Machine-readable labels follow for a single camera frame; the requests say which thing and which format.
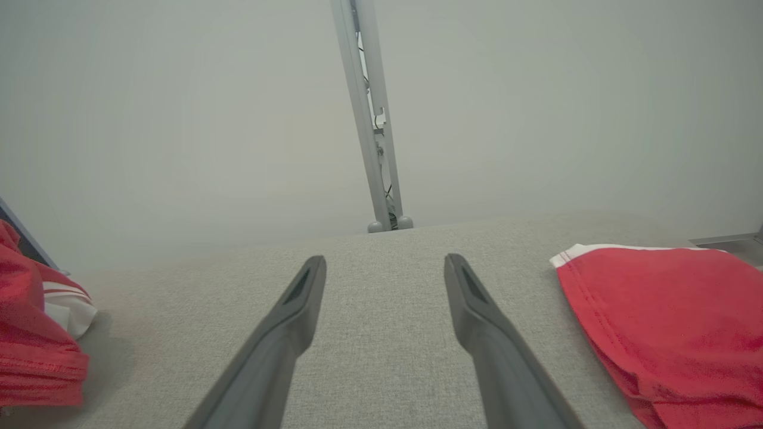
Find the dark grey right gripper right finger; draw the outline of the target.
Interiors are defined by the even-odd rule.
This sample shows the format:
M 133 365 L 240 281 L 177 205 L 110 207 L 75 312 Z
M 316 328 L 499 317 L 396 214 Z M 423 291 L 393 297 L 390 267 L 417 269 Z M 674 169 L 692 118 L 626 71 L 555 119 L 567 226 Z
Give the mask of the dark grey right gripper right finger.
M 583 428 L 466 258 L 448 254 L 444 280 L 455 336 L 472 357 L 488 427 Z

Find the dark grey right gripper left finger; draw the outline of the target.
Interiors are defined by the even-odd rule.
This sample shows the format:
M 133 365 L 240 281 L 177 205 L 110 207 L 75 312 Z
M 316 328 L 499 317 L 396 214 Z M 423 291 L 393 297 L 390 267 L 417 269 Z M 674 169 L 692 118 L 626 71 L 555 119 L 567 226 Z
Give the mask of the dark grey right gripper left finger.
M 311 346 L 326 283 L 311 256 L 194 410 L 185 428 L 279 428 L 296 366 Z

